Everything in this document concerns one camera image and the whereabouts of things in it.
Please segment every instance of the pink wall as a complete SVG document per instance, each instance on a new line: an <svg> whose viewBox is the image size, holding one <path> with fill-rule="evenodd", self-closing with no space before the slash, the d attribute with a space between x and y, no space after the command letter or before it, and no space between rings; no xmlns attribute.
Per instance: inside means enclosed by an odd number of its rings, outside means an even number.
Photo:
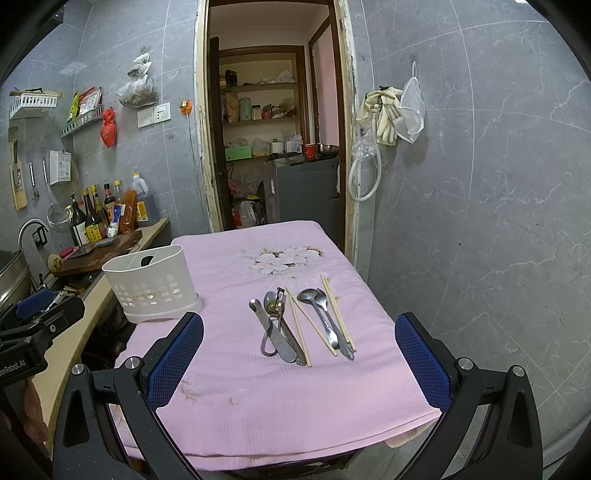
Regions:
<svg viewBox="0 0 591 480"><path fill-rule="evenodd" d="M319 136L318 143L339 144L339 122L336 103L335 57L332 33L327 28L312 47L314 74L318 94Z"/></svg>

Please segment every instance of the pantry shelf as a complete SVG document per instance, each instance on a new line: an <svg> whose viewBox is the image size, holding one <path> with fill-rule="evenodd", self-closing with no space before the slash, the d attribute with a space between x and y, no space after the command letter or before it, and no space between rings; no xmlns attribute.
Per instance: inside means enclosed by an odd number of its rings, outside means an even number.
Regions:
<svg viewBox="0 0 591 480"><path fill-rule="evenodd" d="M242 85L240 87L228 87L220 90L220 93L244 93L265 92L268 90L297 90L297 83L263 83L260 85Z"/></svg>
<svg viewBox="0 0 591 480"><path fill-rule="evenodd" d="M266 120L244 120L242 122L233 122L231 124L223 124L224 127L247 127L248 125L266 125L271 123L295 122L299 121L299 116L282 116L281 118L268 118Z"/></svg>

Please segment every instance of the refrigerator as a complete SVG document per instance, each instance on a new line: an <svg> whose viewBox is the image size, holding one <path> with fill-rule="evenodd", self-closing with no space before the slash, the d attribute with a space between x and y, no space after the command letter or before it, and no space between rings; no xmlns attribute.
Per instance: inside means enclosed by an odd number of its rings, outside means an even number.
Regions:
<svg viewBox="0 0 591 480"><path fill-rule="evenodd" d="M338 245L338 171L339 157L306 162L294 160L294 157L266 161L263 186L267 222L313 220Z"/></svg>

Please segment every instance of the wooden cutting board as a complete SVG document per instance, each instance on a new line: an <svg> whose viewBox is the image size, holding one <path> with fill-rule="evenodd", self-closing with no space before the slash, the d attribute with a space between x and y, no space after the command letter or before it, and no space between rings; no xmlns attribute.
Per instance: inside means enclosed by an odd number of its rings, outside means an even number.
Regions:
<svg viewBox="0 0 591 480"><path fill-rule="evenodd" d="M82 257L68 258L54 275L56 277L67 277L68 275L99 271L111 258L129 253L129 250L139 242L140 238L142 238L141 230L117 235L112 245L95 248Z"/></svg>

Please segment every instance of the flower pattern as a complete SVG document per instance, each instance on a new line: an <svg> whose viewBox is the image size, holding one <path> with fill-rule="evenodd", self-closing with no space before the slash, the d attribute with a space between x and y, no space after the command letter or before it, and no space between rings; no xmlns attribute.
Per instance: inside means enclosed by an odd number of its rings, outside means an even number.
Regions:
<svg viewBox="0 0 591 480"><path fill-rule="evenodd" d="M319 250L308 247L286 248L282 252L264 252L255 259L251 266L253 270L259 270L264 275L281 275L290 267L305 265L313 258L321 257Z"/></svg>

